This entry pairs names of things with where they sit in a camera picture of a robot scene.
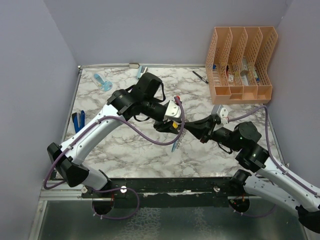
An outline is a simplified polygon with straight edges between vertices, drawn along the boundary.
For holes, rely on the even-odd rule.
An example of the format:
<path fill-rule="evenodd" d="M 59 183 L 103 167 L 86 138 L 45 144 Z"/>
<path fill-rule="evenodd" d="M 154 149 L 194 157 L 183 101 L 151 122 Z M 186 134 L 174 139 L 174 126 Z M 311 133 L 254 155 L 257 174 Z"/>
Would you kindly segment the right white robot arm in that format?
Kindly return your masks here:
<path fill-rule="evenodd" d="M 240 196 L 244 192 L 265 198 L 293 212 L 299 222 L 320 232 L 320 189 L 289 170 L 272 157 L 270 150 L 258 144 L 262 137 L 252 122 L 239 123 L 234 130 L 219 127 L 212 116 L 184 125 L 200 142 L 209 140 L 237 152 L 235 159 L 245 168 L 229 189 Z"/>

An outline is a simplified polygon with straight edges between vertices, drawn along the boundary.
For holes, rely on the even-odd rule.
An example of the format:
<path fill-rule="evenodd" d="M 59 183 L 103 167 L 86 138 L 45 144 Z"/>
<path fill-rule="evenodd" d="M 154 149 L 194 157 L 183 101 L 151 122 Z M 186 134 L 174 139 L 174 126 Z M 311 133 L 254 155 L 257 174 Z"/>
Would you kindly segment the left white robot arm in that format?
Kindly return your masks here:
<path fill-rule="evenodd" d="M 128 122 L 139 114 L 159 123 L 185 125 L 185 113 L 178 96 L 166 100 L 155 98 L 158 89 L 163 89 L 162 80 L 154 74 L 144 73 L 136 84 L 112 93 L 100 112 L 69 140 L 60 144 L 51 143 L 47 152 L 51 161 L 50 170 L 57 170 L 63 181 L 71 188 L 85 185 L 93 189 L 97 196 L 106 197 L 111 190 L 109 179 L 101 170 L 84 165 L 88 154 L 112 131 L 125 124 L 147 141 L 161 145 Z"/>

